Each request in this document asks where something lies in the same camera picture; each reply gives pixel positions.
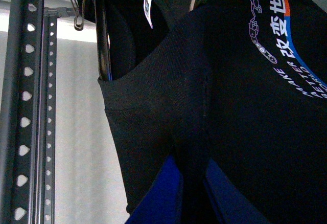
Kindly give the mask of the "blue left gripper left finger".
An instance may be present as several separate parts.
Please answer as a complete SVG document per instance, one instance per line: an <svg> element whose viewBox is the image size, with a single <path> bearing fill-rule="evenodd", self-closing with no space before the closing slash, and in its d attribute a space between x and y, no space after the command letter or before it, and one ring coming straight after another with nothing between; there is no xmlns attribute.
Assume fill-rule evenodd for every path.
<svg viewBox="0 0 327 224"><path fill-rule="evenodd" d="M182 195L183 176L174 158L169 156L126 223L180 223Z"/></svg>

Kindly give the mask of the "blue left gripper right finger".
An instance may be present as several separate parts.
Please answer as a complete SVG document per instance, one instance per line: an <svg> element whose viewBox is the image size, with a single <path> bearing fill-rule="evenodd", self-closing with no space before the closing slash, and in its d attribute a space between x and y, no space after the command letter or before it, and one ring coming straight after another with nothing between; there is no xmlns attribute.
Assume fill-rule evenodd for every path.
<svg viewBox="0 0 327 224"><path fill-rule="evenodd" d="M204 186L219 223L269 223L213 160L209 160Z"/></svg>

